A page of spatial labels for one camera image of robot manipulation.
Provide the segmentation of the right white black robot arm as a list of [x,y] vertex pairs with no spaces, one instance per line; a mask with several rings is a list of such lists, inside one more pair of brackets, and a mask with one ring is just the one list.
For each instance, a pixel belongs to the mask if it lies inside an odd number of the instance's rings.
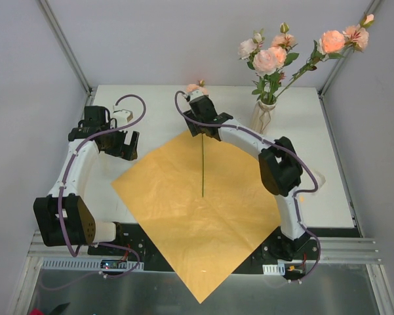
[[255,158],[260,166],[261,181],[265,189],[275,196],[281,218],[283,254],[297,259],[305,251],[300,238],[305,234],[300,226],[296,202],[292,195],[301,184],[302,166],[297,161],[291,141],[286,138],[267,140],[227,113],[218,114],[207,95],[197,91],[182,95],[190,109],[182,112],[192,136],[204,134],[219,142],[226,142]]

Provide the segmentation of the pink flower bouquet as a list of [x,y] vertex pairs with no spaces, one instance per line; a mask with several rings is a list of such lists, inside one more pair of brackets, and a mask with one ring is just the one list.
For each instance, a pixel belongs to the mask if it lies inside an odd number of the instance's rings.
[[[198,80],[197,84],[189,84],[186,87],[186,93],[190,93],[196,90],[200,90],[203,94],[207,93],[205,88],[205,80]],[[204,136],[201,135],[201,164],[202,164],[202,175],[201,175],[201,197],[205,196],[205,143]]]

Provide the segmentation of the beige ribbed vase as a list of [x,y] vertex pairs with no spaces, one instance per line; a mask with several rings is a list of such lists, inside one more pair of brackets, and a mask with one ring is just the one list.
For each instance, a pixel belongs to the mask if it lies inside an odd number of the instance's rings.
[[250,128],[257,133],[265,135],[275,114],[276,104],[265,104],[257,100],[252,112]]

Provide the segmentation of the orange wrapping paper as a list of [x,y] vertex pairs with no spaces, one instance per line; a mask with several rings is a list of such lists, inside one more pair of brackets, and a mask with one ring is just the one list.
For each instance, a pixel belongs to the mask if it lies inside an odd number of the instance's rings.
[[278,226],[259,164],[239,148],[187,131],[145,155],[113,188],[175,273],[203,302]]

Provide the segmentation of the picked flower stem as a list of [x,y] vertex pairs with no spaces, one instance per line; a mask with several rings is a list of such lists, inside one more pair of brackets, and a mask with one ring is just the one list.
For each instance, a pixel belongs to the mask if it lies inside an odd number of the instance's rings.
[[276,65],[274,72],[269,75],[268,104],[274,104],[276,101],[274,93],[281,86],[281,81],[285,78],[282,69],[298,57],[297,53],[291,52],[296,45],[296,38],[289,34],[289,26],[286,22],[283,22],[280,25],[280,34],[273,38],[271,47],[269,48],[276,58]]
[[314,41],[314,48],[305,64],[292,75],[288,85],[276,96],[278,99],[289,87],[307,72],[313,72],[317,65],[328,60],[343,59],[348,51],[364,52],[368,47],[368,29],[373,25],[375,16],[366,14],[357,25],[348,26],[343,31],[329,30]]
[[274,81],[274,74],[277,72],[277,58],[270,49],[263,49],[265,37],[263,30],[254,31],[252,37],[239,44],[239,59],[246,62],[246,65],[255,71],[258,80],[255,82],[258,100],[264,104],[273,104],[273,93],[277,84]]

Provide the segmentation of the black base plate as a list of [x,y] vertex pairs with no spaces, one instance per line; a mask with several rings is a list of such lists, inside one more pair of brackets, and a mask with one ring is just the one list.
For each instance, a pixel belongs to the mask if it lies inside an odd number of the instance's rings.
[[[90,246],[87,250],[88,255],[105,256],[112,260],[101,264],[104,270],[126,268],[127,262],[136,261],[143,264],[145,271],[172,272],[174,270],[139,224],[122,224],[119,230],[123,235],[117,236],[110,247],[97,245]],[[270,249],[277,249],[281,244],[281,231],[277,227],[233,272],[261,274],[264,265],[283,263],[284,278],[298,280],[310,271],[308,264],[314,263],[319,258],[319,253],[325,252],[324,242],[321,242],[321,250],[318,250],[317,241],[311,238],[295,252],[292,261],[286,261],[270,253]]]

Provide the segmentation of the left aluminium frame post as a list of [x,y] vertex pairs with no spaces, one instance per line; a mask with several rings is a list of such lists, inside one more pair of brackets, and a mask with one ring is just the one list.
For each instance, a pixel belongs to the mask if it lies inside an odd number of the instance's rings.
[[93,87],[89,83],[83,69],[81,68],[81,65],[76,58],[74,51],[55,15],[53,12],[53,9],[47,0],[38,0],[36,1],[40,11],[42,12],[45,20],[47,21],[47,24],[49,25],[49,28],[51,32],[53,33],[59,47],[61,48],[64,56],[66,57],[66,60],[68,61],[68,64],[70,65],[71,69],[73,70],[77,80],[79,81],[80,85],[82,86],[85,94],[88,97],[91,97],[92,92],[93,92]]

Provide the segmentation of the cream printed ribbon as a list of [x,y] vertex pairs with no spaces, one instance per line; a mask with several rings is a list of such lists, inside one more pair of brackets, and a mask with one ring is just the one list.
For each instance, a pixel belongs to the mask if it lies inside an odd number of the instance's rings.
[[312,173],[313,173],[313,175],[314,175],[314,177],[315,177],[315,180],[316,180],[316,183],[317,183],[317,188],[316,188],[315,191],[312,192],[311,194],[312,194],[313,196],[316,196],[316,195],[319,193],[319,190],[320,190],[320,189],[324,186],[324,184],[326,183],[326,178],[325,178],[325,176],[324,176],[321,172],[319,172],[319,171],[317,171],[317,170],[315,170],[315,169],[312,170]]

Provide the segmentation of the aluminium front rail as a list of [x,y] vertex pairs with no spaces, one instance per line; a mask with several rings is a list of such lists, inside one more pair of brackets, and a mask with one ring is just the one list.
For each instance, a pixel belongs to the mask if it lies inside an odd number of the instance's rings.
[[[378,244],[371,238],[319,238],[321,262],[336,264],[382,264],[384,262]],[[39,231],[33,235],[28,257],[71,258],[65,247],[47,247]]]

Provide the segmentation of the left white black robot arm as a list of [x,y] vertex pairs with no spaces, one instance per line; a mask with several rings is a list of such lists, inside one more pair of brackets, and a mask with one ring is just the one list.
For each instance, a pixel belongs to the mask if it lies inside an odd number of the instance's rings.
[[138,157],[139,133],[133,132],[125,143],[126,131],[118,130],[132,119],[132,112],[112,110],[103,106],[88,106],[84,118],[68,135],[68,154],[60,175],[45,197],[36,198],[33,212],[44,244],[92,245],[102,243],[110,255],[125,249],[118,222],[98,221],[85,203],[85,188],[90,170],[98,156],[110,156],[132,161]]

